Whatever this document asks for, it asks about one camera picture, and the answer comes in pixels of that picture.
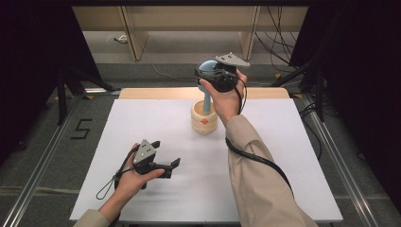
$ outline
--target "controller cable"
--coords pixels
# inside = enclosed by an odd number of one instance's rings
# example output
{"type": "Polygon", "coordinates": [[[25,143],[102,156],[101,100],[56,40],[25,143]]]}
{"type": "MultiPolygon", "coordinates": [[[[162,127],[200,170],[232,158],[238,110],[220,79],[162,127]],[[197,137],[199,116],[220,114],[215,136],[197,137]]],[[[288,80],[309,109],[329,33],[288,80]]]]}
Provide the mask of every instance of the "controller cable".
{"type": "MultiPolygon", "coordinates": [[[[242,110],[244,109],[245,102],[246,102],[246,96],[247,96],[247,86],[246,86],[245,82],[244,82],[242,79],[239,79],[239,80],[241,80],[241,82],[242,82],[242,83],[244,84],[244,86],[245,86],[245,96],[244,96],[244,103],[242,104],[242,96],[241,96],[241,93],[239,93],[238,89],[237,89],[236,87],[234,87],[235,92],[236,92],[236,94],[238,95],[238,99],[239,99],[238,115],[240,115],[241,112],[242,112],[242,110]]],[[[244,158],[251,159],[251,160],[253,160],[253,161],[256,161],[256,162],[258,162],[258,163],[261,163],[261,164],[264,164],[264,165],[266,165],[266,166],[270,166],[271,168],[273,168],[278,174],[280,174],[280,176],[281,176],[281,177],[283,178],[283,180],[287,183],[289,189],[290,189],[291,192],[292,192],[292,187],[291,187],[291,184],[289,183],[289,180],[288,180],[286,174],[284,173],[284,171],[283,171],[277,164],[275,164],[274,162],[272,162],[272,161],[270,161],[270,160],[268,160],[268,159],[266,159],[266,158],[262,158],[262,157],[260,157],[260,156],[255,155],[255,154],[248,153],[248,152],[245,152],[245,151],[243,151],[243,150],[240,150],[240,149],[234,147],[234,145],[230,142],[230,140],[229,140],[227,137],[225,138],[225,140],[226,140],[227,147],[228,147],[231,151],[233,151],[234,153],[236,153],[236,154],[238,154],[238,155],[240,155],[240,156],[242,156],[242,157],[244,157],[244,158]]]]}

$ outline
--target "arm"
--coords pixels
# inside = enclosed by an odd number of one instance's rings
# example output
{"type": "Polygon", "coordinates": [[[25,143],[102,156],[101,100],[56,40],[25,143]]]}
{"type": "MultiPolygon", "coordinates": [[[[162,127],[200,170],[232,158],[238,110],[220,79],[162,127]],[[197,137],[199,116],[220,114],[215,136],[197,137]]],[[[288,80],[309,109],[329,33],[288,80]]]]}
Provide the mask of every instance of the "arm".
{"type": "MultiPolygon", "coordinates": [[[[244,81],[247,77],[237,71],[244,81]]],[[[238,96],[234,91],[219,93],[206,80],[200,83],[213,98],[215,110],[226,128],[227,138],[243,151],[274,162],[257,131],[243,115],[237,115],[238,96]]],[[[236,88],[242,92],[244,84],[236,88]]],[[[239,156],[229,150],[229,171],[235,202],[243,227],[317,226],[292,197],[287,183],[273,168],[239,156]]]]}
{"type": "MultiPolygon", "coordinates": [[[[132,166],[134,153],[130,156],[125,166],[132,166]]],[[[135,170],[128,171],[121,176],[118,187],[109,199],[96,211],[88,210],[74,225],[74,227],[107,227],[118,216],[124,206],[135,196],[142,185],[161,176],[165,171],[155,169],[150,173],[140,175],[135,170]]]]}

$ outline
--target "left hand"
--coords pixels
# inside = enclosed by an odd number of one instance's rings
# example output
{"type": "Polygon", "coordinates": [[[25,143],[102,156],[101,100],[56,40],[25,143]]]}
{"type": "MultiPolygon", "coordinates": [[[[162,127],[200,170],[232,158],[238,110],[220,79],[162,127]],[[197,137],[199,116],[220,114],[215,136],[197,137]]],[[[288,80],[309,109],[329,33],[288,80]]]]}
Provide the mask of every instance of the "left hand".
{"type": "MultiPolygon", "coordinates": [[[[134,153],[130,156],[125,166],[132,166],[134,153]]],[[[146,182],[161,176],[165,172],[164,169],[155,169],[150,173],[141,175],[134,169],[123,173],[120,178],[118,187],[109,199],[99,208],[99,212],[112,223],[112,221],[118,216],[124,206],[129,202],[133,196],[135,196],[142,185],[146,182]]]]}
{"type": "MultiPolygon", "coordinates": [[[[132,153],[128,161],[125,163],[125,167],[132,166],[134,156],[134,153],[132,153]]],[[[114,193],[125,197],[129,201],[141,190],[142,185],[161,176],[164,172],[163,169],[155,169],[144,175],[137,173],[135,170],[125,172],[121,176],[118,187],[115,189],[114,193]]]]}

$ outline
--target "right hand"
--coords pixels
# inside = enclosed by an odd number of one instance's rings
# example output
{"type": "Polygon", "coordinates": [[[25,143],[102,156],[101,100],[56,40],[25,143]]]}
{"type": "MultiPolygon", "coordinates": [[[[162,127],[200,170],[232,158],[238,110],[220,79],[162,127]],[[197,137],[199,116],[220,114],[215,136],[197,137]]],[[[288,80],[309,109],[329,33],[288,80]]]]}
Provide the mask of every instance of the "right hand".
{"type": "MultiPolygon", "coordinates": [[[[247,76],[236,70],[238,77],[247,82],[247,76]]],[[[244,87],[245,84],[239,80],[236,84],[236,89],[241,94],[241,98],[244,96],[244,87]]],[[[235,115],[237,115],[239,108],[239,100],[238,95],[236,94],[235,90],[231,90],[227,93],[220,93],[218,92],[213,85],[205,79],[200,80],[200,84],[209,92],[210,96],[213,98],[213,104],[215,106],[215,111],[218,114],[221,122],[225,126],[226,123],[235,115]]]]}

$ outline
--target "white table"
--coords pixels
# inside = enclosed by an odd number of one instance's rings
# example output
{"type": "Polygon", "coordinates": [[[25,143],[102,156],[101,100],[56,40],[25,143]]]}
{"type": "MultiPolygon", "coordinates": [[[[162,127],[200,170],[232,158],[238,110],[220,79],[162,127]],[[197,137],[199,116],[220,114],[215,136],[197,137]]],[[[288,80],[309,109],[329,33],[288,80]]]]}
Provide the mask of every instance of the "white table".
{"type": "MultiPolygon", "coordinates": [[[[171,179],[156,179],[123,209],[130,223],[238,222],[227,164],[225,131],[207,135],[192,130],[190,108],[196,99],[118,99],[79,192],[71,220],[104,201],[96,193],[121,166],[134,142],[160,140],[155,162],[182,158],[171,179]]],[[[292,99],[249,99],[243,114],[253,123],[291,183],[304,211],[318,222],[341,221],[339,208],[292,99]]]]}

